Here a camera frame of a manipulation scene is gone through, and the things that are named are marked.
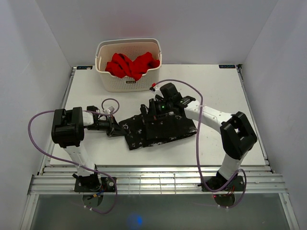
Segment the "black white patterned trousers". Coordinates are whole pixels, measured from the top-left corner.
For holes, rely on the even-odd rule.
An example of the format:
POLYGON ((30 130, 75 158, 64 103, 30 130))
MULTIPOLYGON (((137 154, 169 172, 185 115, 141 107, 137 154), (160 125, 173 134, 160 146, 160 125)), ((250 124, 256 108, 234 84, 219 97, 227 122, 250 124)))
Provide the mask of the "black white patterned trousers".
POLYGON ((129 150, 158 146, 197 133, 191 119, 170 114, 156 119, 139 114, 120 121, 119 126, 126 131, 125 140, 129 150))

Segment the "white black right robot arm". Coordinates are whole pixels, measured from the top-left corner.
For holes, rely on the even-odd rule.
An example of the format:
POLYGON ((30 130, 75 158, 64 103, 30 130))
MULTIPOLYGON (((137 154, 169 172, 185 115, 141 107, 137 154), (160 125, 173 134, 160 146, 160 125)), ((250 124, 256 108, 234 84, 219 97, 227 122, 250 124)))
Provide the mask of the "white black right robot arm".
POLYGON ((172 83, 161 87, 153 84, 150 90, 154 98, 149 100, 148 106, 141 104, 140 107, 143 122, 154 124, 171 116, 185 117, 217 131, 221 135, 225 156, 215 177, 208 181, 201 177, 201 187, 211 192, 232 187, 243 159, 258 141, 247 116, 243 112, 225 113, 203 105, 203 100, 183 97, 172 83))

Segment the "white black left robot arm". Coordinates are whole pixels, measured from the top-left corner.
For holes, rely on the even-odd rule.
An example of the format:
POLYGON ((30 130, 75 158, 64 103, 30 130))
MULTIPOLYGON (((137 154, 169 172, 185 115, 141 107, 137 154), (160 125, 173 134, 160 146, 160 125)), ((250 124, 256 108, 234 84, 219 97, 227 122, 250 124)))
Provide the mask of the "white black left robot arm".
POLYGON ((84 111, 81 107, 71 110, 58 109, 54 112, 51 137, 70 156, 71 161, 77 163, 75 178, 75 192, 114 192, 116 178, 96 173, 96 164, 90 159, 83 145, 84 130, 105 131, 108 137, 120 137, 125 131, 119 126, 112 115, 111 106, 103 110, 95 106, 88 106, 84 111))

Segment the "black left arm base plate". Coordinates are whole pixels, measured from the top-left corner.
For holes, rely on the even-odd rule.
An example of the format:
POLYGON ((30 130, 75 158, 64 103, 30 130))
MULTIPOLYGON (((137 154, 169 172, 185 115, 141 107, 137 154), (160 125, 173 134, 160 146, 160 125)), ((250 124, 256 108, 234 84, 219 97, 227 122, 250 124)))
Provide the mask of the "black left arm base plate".
POLYGON ((79 177, 75 181, 74 192, 114 192, 115 183, 109 177, 79 177))

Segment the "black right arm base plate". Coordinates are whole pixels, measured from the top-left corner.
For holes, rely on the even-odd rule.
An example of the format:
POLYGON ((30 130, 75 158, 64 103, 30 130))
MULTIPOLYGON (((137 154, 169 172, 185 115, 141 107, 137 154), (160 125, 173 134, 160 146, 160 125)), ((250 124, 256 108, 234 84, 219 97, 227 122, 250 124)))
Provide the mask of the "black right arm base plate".
POLYGON ((224 186, 228 181, 223 179, 222 177, 212 176, 212 177, 204 177, 205 184, 199 184, 198 186, 201 187, 202 191, 211 191, 214 190, 215 192, 220 191, 235 191, 241 192, 245 188, 245 182, 242 176, 236 176, 232 179, 226 186, 224 186))

